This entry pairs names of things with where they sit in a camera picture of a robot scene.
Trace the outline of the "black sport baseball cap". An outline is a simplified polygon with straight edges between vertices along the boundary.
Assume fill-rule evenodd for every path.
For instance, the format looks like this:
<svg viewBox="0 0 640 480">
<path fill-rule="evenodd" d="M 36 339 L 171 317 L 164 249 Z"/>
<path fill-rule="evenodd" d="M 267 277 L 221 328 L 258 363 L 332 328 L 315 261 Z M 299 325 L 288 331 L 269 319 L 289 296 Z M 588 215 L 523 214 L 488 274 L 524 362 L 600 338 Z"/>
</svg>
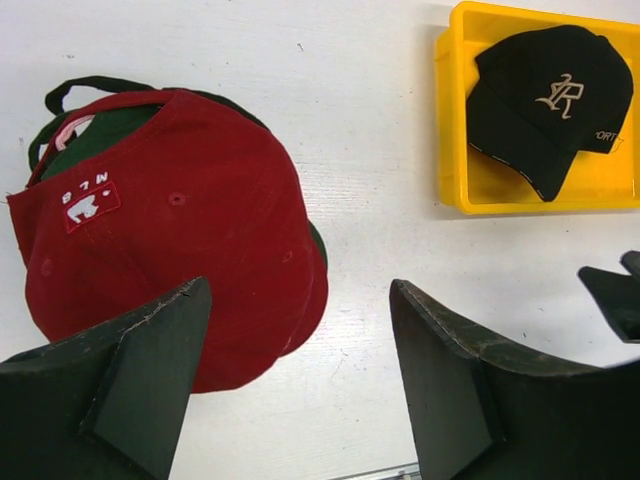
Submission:
<svg viewBox="0 0 640 480">
<path fill-rule="evenodd" d="M 634 94 L 630 67 L 603 35 L 560 25 L 509 36 L 475 58 L 466 137 L 556 199 L 581 151 L 608 154 Z"/>
</svg>

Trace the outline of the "black Yankees baseball cap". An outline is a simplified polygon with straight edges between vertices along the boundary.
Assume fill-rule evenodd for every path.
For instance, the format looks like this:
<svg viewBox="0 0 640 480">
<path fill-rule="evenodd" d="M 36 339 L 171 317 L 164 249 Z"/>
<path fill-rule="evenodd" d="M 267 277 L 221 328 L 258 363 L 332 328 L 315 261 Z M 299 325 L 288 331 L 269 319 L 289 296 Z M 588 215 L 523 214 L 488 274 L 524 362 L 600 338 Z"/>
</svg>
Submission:
<svg viewBox="0 0 640 480">
<path fill-rule="evenodd" d="M 155 90 L 155 87 L 140 83 L 132 80 L 126 80 L 122 78 L 101 76 L 101 75 L 93 75 L 93 76 L 85 76 L 78 77 L 74 79 L 69 79 L 58 85 L 56 88 L 51 90 L 44 98 L 44 103 L 49 112 L 54 115 L 60 115 L 65 112 L 63 103 L 66 95 L 71 91 L 73 87 L 89 87 L 96 89 L 101 92 L 106 93 L 124 93 L 124 92 L 133 92 L 133 91 L 150 91 Z M 237 113 L 241 114 L 248 120 L 253 121 L 260 127 L 269 130 L 264 122 L 258 119 L 255 115 L 233 102 L 232 100 L 223 97 L 221 95 L 212 94 L 206 91 L 201 90 L 192 90 L 189 89 L 189 92 L 197 94 L 201 97 L 204 97 L 208 100 L 214 101 L 218 104 L 224 105 Z"/>
</svg>

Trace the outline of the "red baseball cap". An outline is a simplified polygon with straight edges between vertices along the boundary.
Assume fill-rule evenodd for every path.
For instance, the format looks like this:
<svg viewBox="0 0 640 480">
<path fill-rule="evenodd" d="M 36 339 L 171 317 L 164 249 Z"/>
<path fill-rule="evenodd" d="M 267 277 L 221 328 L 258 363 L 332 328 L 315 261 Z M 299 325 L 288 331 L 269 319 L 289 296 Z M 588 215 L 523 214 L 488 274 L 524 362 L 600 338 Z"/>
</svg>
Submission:
<svg viewBox="0 0 640 480">
<path fill-rule="evenodd" d="M 109 95 L 54 136 L 85 115 L 150 105 L 158 110 L 135 132 L 44 178 L 52 138 L 8 196 L 26 302 L 59 341 L 203 277 L 212 306 L 193 389 L 236 389 L 318 327 L 328 300 L 321 238 L 279 140 L 188 90 Z"/>
</svg>

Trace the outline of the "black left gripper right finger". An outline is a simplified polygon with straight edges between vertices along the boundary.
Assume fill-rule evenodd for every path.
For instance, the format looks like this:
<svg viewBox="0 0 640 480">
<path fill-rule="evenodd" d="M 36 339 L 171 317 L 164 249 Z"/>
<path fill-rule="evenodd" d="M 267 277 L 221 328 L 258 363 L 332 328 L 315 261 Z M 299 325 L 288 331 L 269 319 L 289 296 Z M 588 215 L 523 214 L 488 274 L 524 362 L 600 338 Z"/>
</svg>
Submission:
<svg viewBox="0 0 640 480">
<path fill-rule="evenodd" d="M 527 347 L 407 280 L 389 291 L 425 479 L 635 479 L 639 365 L 603 368 Z"/>
</svg>

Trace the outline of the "yellow plastic bin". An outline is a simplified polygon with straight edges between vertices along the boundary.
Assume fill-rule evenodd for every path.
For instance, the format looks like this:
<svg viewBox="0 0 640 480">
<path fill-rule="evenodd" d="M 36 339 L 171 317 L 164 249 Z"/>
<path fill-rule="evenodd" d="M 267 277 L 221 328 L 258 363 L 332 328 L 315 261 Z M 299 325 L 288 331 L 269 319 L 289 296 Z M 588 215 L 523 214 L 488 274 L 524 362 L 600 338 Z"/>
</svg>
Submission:
<svg viewBox="0 0 640 480">
<path fill-rule="evenodd" d="M 556 200 L 544 202 L 524 178 L 470 148 L 464 103 L 479 74 L 482 49 L 520 32 L 575 24 L 606 36 L 639 73 L 636 24 L 528 10 L 475 1 L 452 8 L 435 43 L 439 199 L 467 215 L 636 209 L 639 206 L 639 101 L 632 100 L 621 143 L 608 155 L 581 153 Z"/>
</svg>

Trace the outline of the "pink baseball cap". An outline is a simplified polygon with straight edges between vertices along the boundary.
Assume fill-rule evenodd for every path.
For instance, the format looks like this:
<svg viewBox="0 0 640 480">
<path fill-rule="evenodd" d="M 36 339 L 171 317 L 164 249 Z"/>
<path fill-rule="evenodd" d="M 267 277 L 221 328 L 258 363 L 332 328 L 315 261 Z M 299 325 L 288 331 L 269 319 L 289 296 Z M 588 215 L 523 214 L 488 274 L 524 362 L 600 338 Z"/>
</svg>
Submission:
<svg viewBox="0 0 640 480">
<path fill-rule="evenodd" d="M 71 137 L 76 133 L 76 129 L 87 122 L 92 122 L 94 117 L 95 115 L 85 115 L 67 122 L 53 137 L 55 149 L 59 152 L 65 150 L 71 141 Z"/>
</svg>

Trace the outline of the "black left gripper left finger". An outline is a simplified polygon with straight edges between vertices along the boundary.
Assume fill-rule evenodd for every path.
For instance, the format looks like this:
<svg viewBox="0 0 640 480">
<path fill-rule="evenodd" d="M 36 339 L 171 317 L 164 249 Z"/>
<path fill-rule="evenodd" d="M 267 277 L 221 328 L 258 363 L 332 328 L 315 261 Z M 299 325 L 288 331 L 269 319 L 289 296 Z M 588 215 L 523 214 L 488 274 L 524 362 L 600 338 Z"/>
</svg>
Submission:
<svg viewBox="0 0 640 480">
<path fill-rule="evenodd" d="M 168 478 L 211 306 L 195 278 L 3 361 L 2 478 Z"/>
</svg>

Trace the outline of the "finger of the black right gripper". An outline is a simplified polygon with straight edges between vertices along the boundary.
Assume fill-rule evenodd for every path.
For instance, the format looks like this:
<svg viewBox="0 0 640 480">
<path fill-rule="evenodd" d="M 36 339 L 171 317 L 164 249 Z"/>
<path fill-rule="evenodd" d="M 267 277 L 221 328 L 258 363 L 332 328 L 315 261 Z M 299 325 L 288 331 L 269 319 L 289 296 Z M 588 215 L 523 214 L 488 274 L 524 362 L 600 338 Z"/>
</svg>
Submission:
<svg viewBox="0 0 640 480">
<path fill-rule="evenodd" d="M 639 252 L 620 259 L 627 274 L 585 266 L 578 277 L 598 305 L 613 332 L 624 343 L 639 342 Z"/>
</svg>

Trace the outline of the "dark green Yankees cap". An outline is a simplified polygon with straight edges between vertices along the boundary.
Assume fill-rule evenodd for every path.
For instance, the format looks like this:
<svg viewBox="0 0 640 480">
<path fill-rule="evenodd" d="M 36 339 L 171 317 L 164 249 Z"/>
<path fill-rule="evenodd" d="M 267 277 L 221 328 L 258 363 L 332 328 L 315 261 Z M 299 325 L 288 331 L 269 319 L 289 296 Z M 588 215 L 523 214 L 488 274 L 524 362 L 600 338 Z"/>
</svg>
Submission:
<svg viewBox="0 0 640 480">
<path fill-rule="evenodd" d="M 139 129 L 158 110 L 154 105 L 124 107 L 98 113 L 84 133 L 74 134 L 70 145 L 61 152 L 54 153 L 45 162 L 44 178 L 61 173 L 77 163 L 95 156 L 126 136 Z M 66 111 L 54 115 L 54 119 L 46 124 L 32 140 L 28 148 L 29 167 L 35 168 L 40 162 L 41 148 L 48 145 L 54 133 L 70 115 Z"/>
</svg>

